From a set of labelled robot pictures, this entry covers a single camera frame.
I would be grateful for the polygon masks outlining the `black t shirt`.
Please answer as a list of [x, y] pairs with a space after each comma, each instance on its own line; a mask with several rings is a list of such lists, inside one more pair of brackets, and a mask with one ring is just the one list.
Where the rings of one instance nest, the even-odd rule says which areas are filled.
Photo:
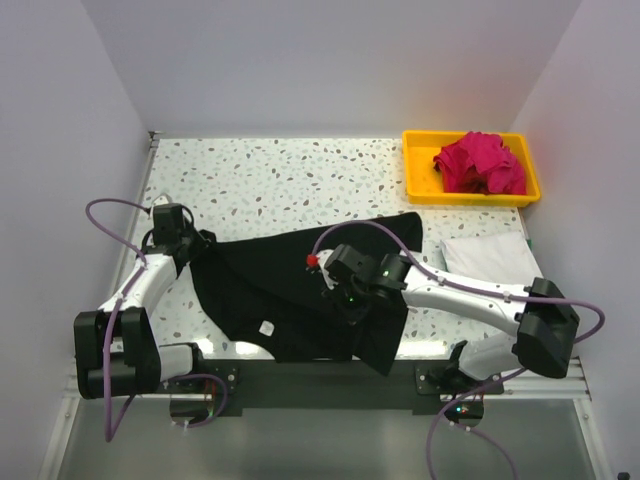
[[374, 307], [355, 325], [322, 292], [321, 274], [306, 269], [315, 243], [341, 244], [382, 260], [399, 250], [390, 236], [362, 223], [275, 236], [218, 242], [204, 231], [207, 248], [190, 264], [204, 313], [231, 341], [267, 350], [278, 362], [358, 358], [388, 375], [406, 324], [406, 308]]

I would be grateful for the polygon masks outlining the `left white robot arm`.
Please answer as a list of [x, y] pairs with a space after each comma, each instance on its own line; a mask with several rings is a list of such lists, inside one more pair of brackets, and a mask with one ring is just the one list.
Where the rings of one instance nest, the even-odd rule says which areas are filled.
[[[158, 344], [150, 319], [162, 296], [210, 241], [184, 205], [165, 203], [146, 212], [153, 227], [136, 250], [132, 273], [98, 309], [74, 320], [78, 390], [85, 399], [102, 398], [106, 379], [114, 397], [154, 393], [171, 379], [183, 391], [196, 392], [207, 380], [197, 345]], [[108, 377], [105, 353], [110, 357]]]

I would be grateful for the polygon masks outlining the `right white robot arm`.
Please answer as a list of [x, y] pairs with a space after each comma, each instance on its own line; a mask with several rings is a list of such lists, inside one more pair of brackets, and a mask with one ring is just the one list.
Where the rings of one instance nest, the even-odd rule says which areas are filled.
[[466, 393], [509, 370], [566, 376], [579, 316], [557, 286], [491, 285], [438, 271], [405, 255], [377, 260], [341, 244], [317, 255], [325, 294], [351, 324], [367, 315], [410, 308], [449, 312], [497, 329], [488, 338], [458, 342], [449, 359], [428, 373], [442, 391]]

